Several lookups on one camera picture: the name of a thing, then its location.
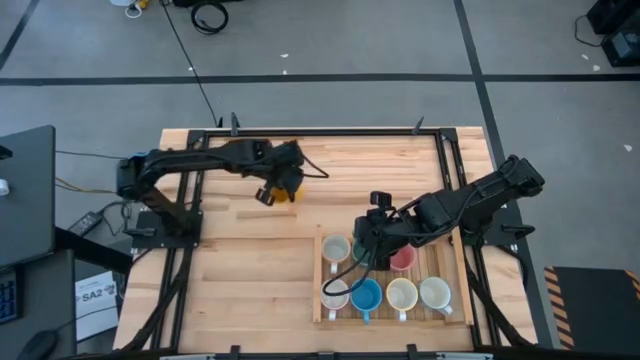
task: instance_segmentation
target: yellow object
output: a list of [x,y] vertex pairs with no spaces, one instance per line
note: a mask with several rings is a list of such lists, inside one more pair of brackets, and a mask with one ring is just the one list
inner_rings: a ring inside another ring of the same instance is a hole
[[[302,198],[302,193],[302,188],[296,191],[296,201]],[[276,203],[283,203],[289,200],[289,195],[284,189],[271,188],[271,196],[273,196]]]

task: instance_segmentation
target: cup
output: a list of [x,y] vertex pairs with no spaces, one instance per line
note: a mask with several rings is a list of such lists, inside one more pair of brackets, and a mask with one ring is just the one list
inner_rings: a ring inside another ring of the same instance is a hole
[[351,304],[362,313],[365,324],[371,321],[369,313],[377,309],[380,303],[382,303],[382,288],[372,278],[366,278],[362,286],[351,293]]
[[322,242],[322,257],[331,263],[331,273],[338,272],[338,264],[349,257],[351,243],[344,235],[329,235]]
[[[327,281],[325,281],[322,284],[322,287],[320,287],[320,289],[324,289],[324,285],[327,283]],[[344,291],[347,289],[349,289],[349,286],[347,286],[347,283],[345,283],[340,279],[332,282],[331,284],[329,284],[329,286],[327,286],[327,292],[330,292],[330,293],[336,293],[336,292]],[[336,319],[337,311],[345,307],[345,305],[347,305],[347,303],[349,302],[349,294],[340,295],[340,296],[327,296],[324,294],[324,292],[322,292],[322,290],[320,291],[321,291],[320,299],[322,301],[322,305],[324,305],[324,307],[329,309],[329,321],[334,321]]]
[[[353,247],[351,249],[351,257],[353,258],[353,261],[358,261],[358,259],[362,258],[362,255],[364,255],[364,252],[366,250],[362,247],[362,245],[360,245],[360,241],[358,241],[357,239],[354,239],[353,241]],[[369,257],[371,256],[371,254],[367,254],[364,259],[362,259],[362,262],[360,263],[361,266],[367,267],[369,266]]]
[[387,286],[387,301],[398,311],[398,320],[405,322],[407,311],[418,302],[418,289],[409,279],[395,279]]
[[416,262],[418,257],[418,250],[411,245],[402,247],[398,252],[391,257],[391,270],[393,271],[405,271],[409,270]]
[[445,316],[453,313],[449,305],[451,302],[451,288],[446,281],[439,277],[424,279],[419,286],[420,301],[430,309],[441,312]]

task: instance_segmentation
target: black desk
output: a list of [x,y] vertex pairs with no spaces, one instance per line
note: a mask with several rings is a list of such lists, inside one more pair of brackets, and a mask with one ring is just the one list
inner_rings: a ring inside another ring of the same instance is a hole
[[76,353],[73,251],[65,250],[23,265],[23,316],[0,325],[0,354],[15,359],[40,330],[56,329],[58,345],[51,359]]
[[76,353],[75,259],[128,274],[131,256],[54,225],[55,129],[0,137],[12,152],[0,160],[11,192],[0,197],[0,268],[22,269],[22,316],[0,324],[0,358],[14,359],[39,331],[58,331],[57,359]]
[[13,156],[0,160],[0,179],[11,193],[0,197],[0,268],[37,259],[54,248],[55,129],[43,126],[0,137]]

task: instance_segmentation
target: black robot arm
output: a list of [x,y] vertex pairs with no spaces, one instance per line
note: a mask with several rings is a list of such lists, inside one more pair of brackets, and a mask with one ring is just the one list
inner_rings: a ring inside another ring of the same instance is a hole
[[272,189],[285,191],[289,200],[295,201],[295,192],[304,177],[300,168],[304,161],[296,141],[273,147],[269,140],[242,139],[208,149],[151,150],[119,162],[117,193],[126,200],[141,201],[160,216],[169,232],[180,234],[191,229],[193,217],[183,204],[171,202],[155,187],[162,176],[220,169],[243,177],[258,177],[266,183],[258,189],[256,199],[271,206]]
[[529,161],[511,155],[498,170],[467,186],[424,194],[400,209],[391,206],[390,194],[374,192],[371,203],[378,208],[356,218],[354,237],[375,254],[373,270],[388,270],[390,256],[403,246],[423,246],[458,225],[468,233],[482,231],[500,207],[539,194],[542,185]]

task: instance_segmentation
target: wooden table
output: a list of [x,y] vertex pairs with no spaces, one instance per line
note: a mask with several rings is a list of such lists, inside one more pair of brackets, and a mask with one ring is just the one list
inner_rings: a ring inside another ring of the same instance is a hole
[[[457,132],[468,181],[493,171],[482,128],[459,127]],[[184,148],[187,134],[187,129],[164,130],[160,148]],[[465,282],[466,275],[456,272],[454,258],[461,253],[456,254],[448,242],[434,254],[446,259],[438,259],[440,269],[450,270],[450,278],[445,279],[456,293],[451,317],[416,310],[410,317],[413,321],[399,324],[391,320],[394,314],[388,308],[381,307],[374,316],[381,320],[369,326],[349,310],[343,317],[354,319],[317,322],[322,315],[314,301],[319,281],[318,241],[314,239],[319,234],[350,234],[355,217],[371,208],[372,190],[392,193],[398,205],[441,189],[435,141],[420,136],[297,139],[304,153],[331,174],[331,181],[305,179],[295,204],[264,207],[253,198],[262,185],[259,179],[239,180],[238,175],[222,171],[205,173],[202,242],[191,265],[180,352],[227,353],[231,345],[240,345],[242,352],[249,353],[405,351],[409,343],[415,343],[419,351],[472,349],[468,289],[458,283]],[[223,141],[214,139],[211,145]],[[452,167],[448,146],[446,155]],[[178,182],[179,175],[167,175],[157,187],[175,199]],[[457,231],[453,235],[459,241]],[[483,252],[494,300],[520,333],[535,342],[517,261],[490,247]],[[132,269],[115,348],[131,340],[156,305],[165,257],[166,250],[154,250]],[[484,310],[477,298],[475,304],[483,342],[488,344]],[[169,343],[173,314],[172,305],[165,317],[163,346]]]

